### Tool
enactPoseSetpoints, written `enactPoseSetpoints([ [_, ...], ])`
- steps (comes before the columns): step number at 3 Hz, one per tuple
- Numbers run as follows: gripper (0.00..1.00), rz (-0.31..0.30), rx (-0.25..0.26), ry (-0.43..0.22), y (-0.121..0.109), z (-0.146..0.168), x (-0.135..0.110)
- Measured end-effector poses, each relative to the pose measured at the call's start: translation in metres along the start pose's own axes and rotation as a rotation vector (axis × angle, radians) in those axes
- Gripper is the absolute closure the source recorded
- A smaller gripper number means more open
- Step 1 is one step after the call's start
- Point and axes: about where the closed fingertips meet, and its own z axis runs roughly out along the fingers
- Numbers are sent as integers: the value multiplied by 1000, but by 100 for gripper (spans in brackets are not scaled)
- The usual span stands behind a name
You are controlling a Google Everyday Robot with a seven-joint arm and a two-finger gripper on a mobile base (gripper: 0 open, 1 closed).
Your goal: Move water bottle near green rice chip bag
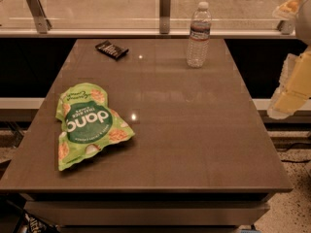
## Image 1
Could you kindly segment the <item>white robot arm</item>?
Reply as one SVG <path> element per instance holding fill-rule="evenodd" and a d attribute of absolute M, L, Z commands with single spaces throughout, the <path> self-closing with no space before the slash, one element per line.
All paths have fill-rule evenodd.
<path fill-rule="evenodd" d="M 270 118 L 285 119 L 311 98 L 311 0 L 288 0 L 272 14 L 293 22 L 295 36 L 307 45 L 300 55 L 287 55 L 267 109 Z"/>

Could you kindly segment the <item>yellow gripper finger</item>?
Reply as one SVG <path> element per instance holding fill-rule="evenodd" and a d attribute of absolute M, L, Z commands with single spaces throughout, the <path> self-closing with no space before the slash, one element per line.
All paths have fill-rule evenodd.
<path fill-rule="evenodd" d="M 292 116 L 311 97 L 311 51 L 299 56 L 289 53 L 283 63 L 279 86 L 275 89 L 267 114 L 273 119 Z"/>
<path fill-rule="evenodd" d="M 298 12 L 302 0 L 288 0 L 287 2 L 278 6 L 273 12 L 274 17 L 280 19 L 294 19 Z"/>

